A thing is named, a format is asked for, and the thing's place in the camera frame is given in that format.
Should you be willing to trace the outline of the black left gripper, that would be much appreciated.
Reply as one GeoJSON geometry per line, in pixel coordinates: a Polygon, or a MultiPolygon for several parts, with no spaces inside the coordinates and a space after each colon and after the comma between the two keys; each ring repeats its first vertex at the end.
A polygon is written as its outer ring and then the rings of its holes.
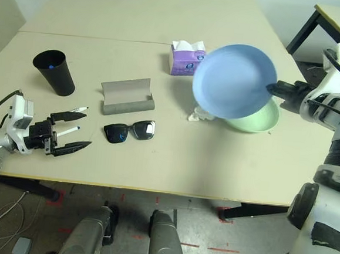
{"type": "Polygon", "coordinates": [[[91,141],[77,141],[65,144],[63,147],[57,148],[57,133],[53,130],[53,124],[56,121],[75,121],[87,115],[81,112],[63,111],[50,114],[44,121],[36,122],[28,129],[29,135],[24,137],[27,149],[42,149],[46,155],[58,157],[61,155],[73,154],[83,148],[89,146],[91,141]]]}

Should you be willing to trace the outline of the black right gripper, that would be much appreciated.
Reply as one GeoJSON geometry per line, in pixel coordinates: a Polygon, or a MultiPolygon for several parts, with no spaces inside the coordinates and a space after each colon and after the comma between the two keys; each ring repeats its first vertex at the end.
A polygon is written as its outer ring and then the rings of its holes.
{"type": "Polygon", "coordinates": [[[268,84],[266,88],[270,94],[276,94],[277,97],[284,100],[280,104],[281,108],[299,113],[301,103],[308,94],[309,84],[299,81],[290,84],[280,80],[276,83],[268,84]]]}

